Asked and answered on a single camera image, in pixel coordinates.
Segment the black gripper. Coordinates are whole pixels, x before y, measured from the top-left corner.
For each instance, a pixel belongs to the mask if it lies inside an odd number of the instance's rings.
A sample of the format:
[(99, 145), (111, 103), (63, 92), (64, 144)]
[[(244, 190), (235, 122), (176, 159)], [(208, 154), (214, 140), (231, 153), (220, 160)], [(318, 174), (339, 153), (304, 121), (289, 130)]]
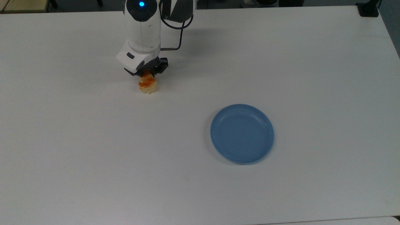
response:
[(131, 76), (138, 76), (142, 77), (144, 74), (150, 73), (152, 76), (155, 76), (156, 74), (161, 74), (166, 70), (166, 68), (169, 66), (168, 63), (168, 58), (167, 57), (162, 57), (159, 58), (157, 57), (154, 60), (151, 60), (149, 63), (144, 65), (144, 69), (139, 69), (136, 72), (132, 72), (125, 68), (126, 72), (128, 72)]

